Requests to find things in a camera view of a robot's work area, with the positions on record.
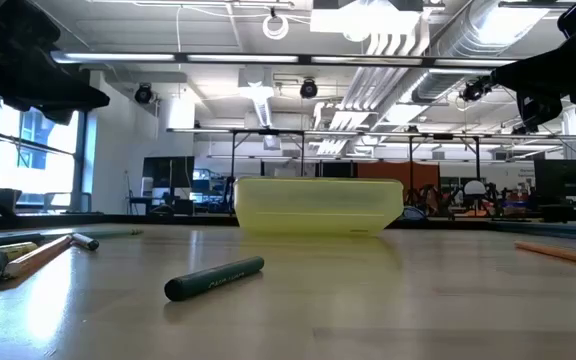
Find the orange pencil with red eraser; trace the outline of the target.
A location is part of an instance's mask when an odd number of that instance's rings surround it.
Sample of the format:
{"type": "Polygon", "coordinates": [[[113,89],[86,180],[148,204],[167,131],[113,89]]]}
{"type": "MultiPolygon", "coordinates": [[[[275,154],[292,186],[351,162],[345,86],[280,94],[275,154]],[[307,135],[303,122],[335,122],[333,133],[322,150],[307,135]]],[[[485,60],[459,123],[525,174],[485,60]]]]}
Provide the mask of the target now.
{"type": "Polygon", "coordinates": [[[576,263],[576,250],[532,242],[523,242],[523,241],[516,241],[514,243],[514,246],[517,249],[547,255],[576,263]]]}

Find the yellow pencil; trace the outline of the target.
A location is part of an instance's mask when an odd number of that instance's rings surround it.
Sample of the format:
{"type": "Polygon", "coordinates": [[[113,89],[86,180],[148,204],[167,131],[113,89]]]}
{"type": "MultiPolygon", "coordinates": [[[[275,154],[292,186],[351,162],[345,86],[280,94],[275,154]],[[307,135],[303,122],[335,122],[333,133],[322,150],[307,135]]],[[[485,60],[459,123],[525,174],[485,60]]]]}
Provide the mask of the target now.
{"type": "Polygon", "coordinates": [[[5,253],[8,257],[8,260],[15,260],[23,255],[26,255],[34,250],[36,250],[38,246],[32,242],[23,242],[23,243],[16,243],[16,244],[8,244],[8,245],[1,245],[0,252],[5,253]]]}

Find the orange partition panel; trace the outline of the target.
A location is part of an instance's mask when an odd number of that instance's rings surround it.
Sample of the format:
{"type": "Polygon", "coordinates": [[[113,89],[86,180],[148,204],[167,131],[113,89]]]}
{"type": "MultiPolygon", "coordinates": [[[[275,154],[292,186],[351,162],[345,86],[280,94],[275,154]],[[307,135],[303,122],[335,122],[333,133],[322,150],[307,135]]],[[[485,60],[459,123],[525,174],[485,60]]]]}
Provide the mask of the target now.
{"type": "Polygon", "coordinates": [[[409,161],[360,163],[357,176],[399,181],[403,186],[405,204],[413,205],[423,200],[427,187],[439,187],[440,167],[437,164],[409,161]]]}

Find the yellow translucent supply box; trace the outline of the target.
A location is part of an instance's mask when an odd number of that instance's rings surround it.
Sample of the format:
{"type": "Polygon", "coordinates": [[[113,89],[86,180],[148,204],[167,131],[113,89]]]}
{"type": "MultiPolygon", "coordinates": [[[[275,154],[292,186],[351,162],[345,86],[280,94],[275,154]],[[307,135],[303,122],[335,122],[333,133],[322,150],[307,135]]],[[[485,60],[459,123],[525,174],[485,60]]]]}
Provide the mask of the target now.
{"type": "Polygon", "coordinates": [[[403,191],[392,179],[242,177],[234,210],[251,233],[373,236],[402,215],[403,191]]]}

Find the dark green marker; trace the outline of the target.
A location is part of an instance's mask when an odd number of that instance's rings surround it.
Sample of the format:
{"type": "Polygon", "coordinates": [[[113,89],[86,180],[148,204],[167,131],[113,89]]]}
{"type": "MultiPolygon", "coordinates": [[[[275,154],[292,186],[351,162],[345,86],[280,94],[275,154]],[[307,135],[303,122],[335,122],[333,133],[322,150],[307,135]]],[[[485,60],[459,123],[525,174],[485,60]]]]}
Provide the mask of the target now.
{"type": "Polygon", "coordinates": [[[260,256],[255,256],[172,278],[164,285],[164,294],[170,301],[184,301],[257,274],[264,265],[265,260],[260,256]]]}

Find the black computer monitor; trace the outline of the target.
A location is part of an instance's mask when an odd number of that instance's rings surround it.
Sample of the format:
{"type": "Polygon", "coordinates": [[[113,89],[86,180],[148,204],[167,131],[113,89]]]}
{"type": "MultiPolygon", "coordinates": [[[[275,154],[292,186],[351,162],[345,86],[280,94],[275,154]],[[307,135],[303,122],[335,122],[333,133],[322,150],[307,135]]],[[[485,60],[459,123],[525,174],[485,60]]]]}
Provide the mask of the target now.
{"type": "Polygon", "coordinates": [[[154,188],[191,188],[194,157],[146,157],[142,176],[153,180],[154,188]]]}

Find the large black monitor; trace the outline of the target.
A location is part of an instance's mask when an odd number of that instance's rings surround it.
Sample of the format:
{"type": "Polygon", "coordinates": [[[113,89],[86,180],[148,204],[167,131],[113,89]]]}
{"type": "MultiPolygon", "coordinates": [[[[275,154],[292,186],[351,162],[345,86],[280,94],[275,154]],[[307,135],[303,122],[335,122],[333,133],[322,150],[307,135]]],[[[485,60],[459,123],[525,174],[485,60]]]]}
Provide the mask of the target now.
{"type": "Polygon", "coordinates": [[[536,191],[540,196],[576,196],[576,160],[534,160],[536,191]]]}

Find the blue round object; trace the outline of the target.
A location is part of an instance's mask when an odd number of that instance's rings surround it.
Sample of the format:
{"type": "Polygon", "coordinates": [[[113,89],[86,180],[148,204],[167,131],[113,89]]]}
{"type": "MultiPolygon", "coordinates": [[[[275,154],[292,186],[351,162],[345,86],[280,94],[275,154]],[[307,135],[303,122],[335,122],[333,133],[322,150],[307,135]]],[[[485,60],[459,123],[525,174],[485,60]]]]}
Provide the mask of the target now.
{"type": "Polygon", "coordinates": [[[398,218],[399,221],[426,221],[427,215],[424,211],[413,207],[413,206],[406,206],[398,218]]]}

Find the black table edge rail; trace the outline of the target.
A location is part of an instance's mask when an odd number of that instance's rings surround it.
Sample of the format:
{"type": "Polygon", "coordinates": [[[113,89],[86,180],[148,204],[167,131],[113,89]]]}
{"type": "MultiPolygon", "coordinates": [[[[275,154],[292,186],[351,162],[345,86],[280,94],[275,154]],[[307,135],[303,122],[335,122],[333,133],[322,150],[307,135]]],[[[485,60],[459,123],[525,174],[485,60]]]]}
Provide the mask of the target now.
{"type": "Polygon", "coordinates": [[[143,216],[143,215],[100,215],[31,214],[6,218],[0,216],[0,231],[30,228],[56,228],[98,224],[139,224],[139,225],[187,225],[187,226],[235,226],[236,217],[230,216],[143,216]]]}

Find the silver ventilation duct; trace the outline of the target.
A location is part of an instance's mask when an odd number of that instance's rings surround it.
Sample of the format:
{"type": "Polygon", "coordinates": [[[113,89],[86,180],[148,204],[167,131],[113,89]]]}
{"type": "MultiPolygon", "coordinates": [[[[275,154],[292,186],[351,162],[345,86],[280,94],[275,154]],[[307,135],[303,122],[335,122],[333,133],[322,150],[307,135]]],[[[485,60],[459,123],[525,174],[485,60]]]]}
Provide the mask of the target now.
{"type": "Polygon", "coordinates": [[[548,12],[545,8],[502,7],[510,0],[474,0],[431,47],[437,57],[499,57],[548,12]]]}

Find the overhead light bar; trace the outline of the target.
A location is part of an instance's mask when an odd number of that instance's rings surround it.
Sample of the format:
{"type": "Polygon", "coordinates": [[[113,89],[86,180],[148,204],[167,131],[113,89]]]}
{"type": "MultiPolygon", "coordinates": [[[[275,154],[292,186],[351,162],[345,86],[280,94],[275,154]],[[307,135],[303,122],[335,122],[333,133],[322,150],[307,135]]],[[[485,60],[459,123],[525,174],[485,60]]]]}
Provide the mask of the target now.
{"type": "Polygon", "coordinates": [[[208,64],[208,65],[297,65],[338,67],[393,67],[423,69],[489,70],[519,58],[435,57],[375,55],[248,54],[248,53],[152,53],[152,52],[64,52],[52,51],[60,64],[208,64]]]}

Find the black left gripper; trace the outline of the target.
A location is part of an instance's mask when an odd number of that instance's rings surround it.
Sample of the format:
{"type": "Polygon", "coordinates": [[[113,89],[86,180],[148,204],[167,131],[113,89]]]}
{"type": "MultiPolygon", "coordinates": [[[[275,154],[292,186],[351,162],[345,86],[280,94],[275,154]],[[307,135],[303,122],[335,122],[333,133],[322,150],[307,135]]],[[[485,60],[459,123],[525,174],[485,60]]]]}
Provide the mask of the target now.
{"type": "Polygon", "coordinates": [[[73,78],[40,78],[54,70],[48,55],[60,36],[30,0],[0,0],[0,97],[17,110],[42,109],[48,120],[69,125],[75,110],[105,107],[110,98],[73,78]]]}

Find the black metal frame stand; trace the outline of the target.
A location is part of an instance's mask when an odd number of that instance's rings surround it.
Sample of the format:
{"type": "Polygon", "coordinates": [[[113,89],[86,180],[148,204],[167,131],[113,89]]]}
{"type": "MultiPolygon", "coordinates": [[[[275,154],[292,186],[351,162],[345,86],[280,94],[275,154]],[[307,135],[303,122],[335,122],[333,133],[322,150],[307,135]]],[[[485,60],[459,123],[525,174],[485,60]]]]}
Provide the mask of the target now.
{"type": "Polygon", "coordinates": [[[234,178],[234,170],[235,170],[235,155],[236,155],[236,148],[239,146],[240,143],[246,141],[246,139],[251,134],[256,134],[260,136],[279,136],[279,135],[296,135],[301,137],[301,143],[297,143],[298,148],[300,149],[300,176],[305,175],[305,139],[306,134],[304,130],[290,130],[290,129],[273,129],[273,128],[259,128],[259,129],[231,129],[229,133],[232,134],[232,141],[231,141],[231,155],[230,155],[230,177],[234,178]],[[241,142],[237,143],[236,138],[238,134],[245,134],[245,138],[242,139],[241,142]]]}
{"type": "MultiPolygon", "coordinates": [[[[480,146],[481,141],[479,136],[464,135],[464,134],[454,134],[454,133],[419,133],[418,137],[426,140],[434,140],[439,142],[445,142],[449,140],[459,140],[462,144],[470,149],[475,154],[475,168],[476,168],[476,180],[481,181],[481,157],[480,157],[480,146]]],[[[409,163],[409,187],[406,192],[405,204],[409,206],[415,206],[417,200],[420,198],[419,192],[414,187],[414,152],[416,147],[413,146],[413,140],[417,137],[416,135],[410,134],[408,136],[408,163],[409,163]]]]}

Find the dark grey pencil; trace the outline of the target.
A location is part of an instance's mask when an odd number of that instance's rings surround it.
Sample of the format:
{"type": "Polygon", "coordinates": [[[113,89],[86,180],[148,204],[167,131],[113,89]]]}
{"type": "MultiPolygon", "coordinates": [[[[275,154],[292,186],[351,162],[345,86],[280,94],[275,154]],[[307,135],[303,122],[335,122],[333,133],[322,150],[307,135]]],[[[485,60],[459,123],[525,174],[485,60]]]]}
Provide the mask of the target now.
{"type": "Polygon", "coordinates": [[[29,234],[16,234],[8,236],[0,236],[0,246],[18,244],[18,243],[39,243],[45,239],[40,233],[29,233],[29,234]]]}

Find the orange pencil with silver ferrule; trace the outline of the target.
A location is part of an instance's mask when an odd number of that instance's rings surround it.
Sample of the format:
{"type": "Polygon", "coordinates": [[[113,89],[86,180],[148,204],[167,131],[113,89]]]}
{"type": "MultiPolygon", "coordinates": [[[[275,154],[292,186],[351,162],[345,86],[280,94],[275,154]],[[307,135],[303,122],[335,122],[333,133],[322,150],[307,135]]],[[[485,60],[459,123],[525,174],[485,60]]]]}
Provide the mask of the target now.
{"type": "Polygon", "coordinates": [[[80,233],[64,235],[9,262],[2,276],[4,278],[17,278],[22,276],[33,269],[45,265],[71,245],[77,245],[83,247],[85,250],[95,251],[99,247],[99,241],[80,233]]]}

